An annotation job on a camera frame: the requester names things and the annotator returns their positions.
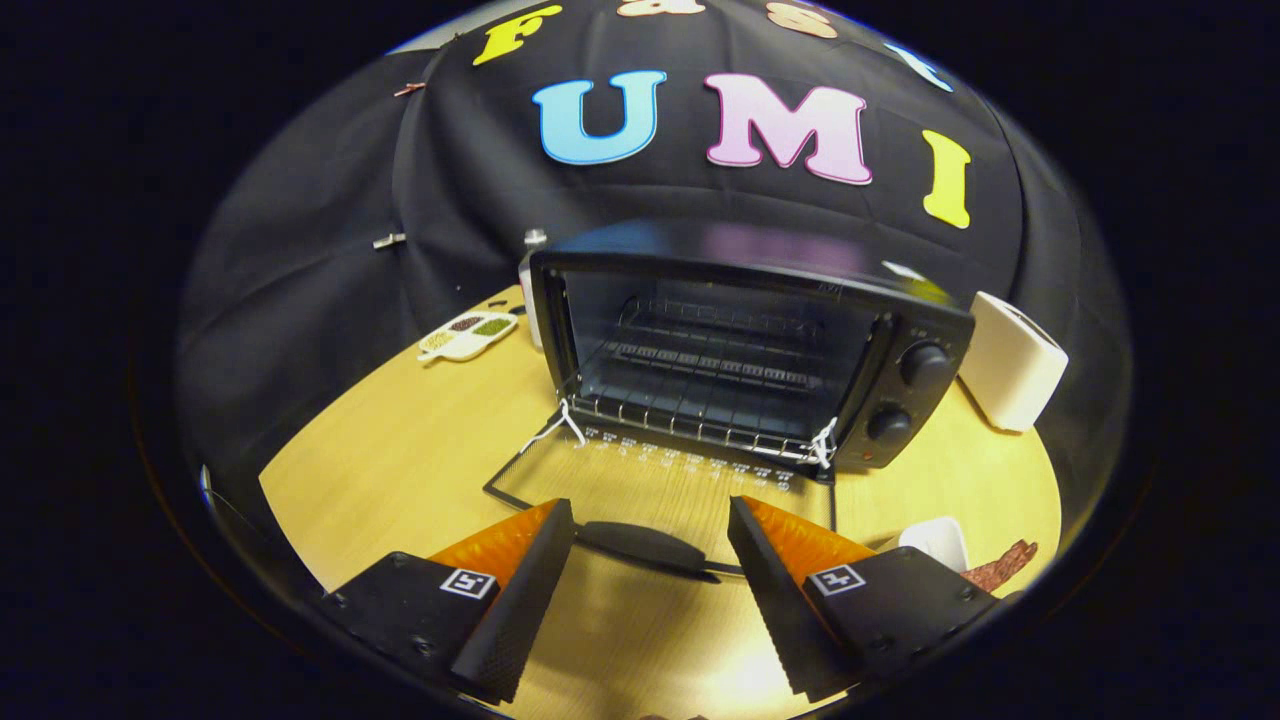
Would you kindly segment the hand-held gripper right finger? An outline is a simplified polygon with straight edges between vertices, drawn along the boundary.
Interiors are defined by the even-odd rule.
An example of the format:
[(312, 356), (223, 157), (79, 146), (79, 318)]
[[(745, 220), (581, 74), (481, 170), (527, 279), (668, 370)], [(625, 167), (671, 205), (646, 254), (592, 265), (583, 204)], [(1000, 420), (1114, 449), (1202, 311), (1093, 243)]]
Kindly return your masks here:
[(1001, 606), (1012, 544), (963, 571), (919, 544), (876, 551), (749, 496), (727, 536), (794, 693), (812, 701), (890, 685), (951, 650)]

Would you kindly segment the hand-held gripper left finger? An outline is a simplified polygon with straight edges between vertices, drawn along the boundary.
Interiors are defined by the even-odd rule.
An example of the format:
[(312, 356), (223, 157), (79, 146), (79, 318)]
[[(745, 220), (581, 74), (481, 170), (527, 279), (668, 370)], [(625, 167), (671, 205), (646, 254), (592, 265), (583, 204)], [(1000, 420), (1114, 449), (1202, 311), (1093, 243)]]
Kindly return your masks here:
[(320, 609), (417, 680), (511, 702), (573, 539), (571, 502), (556, 498), (428, 559), (390, 552)]

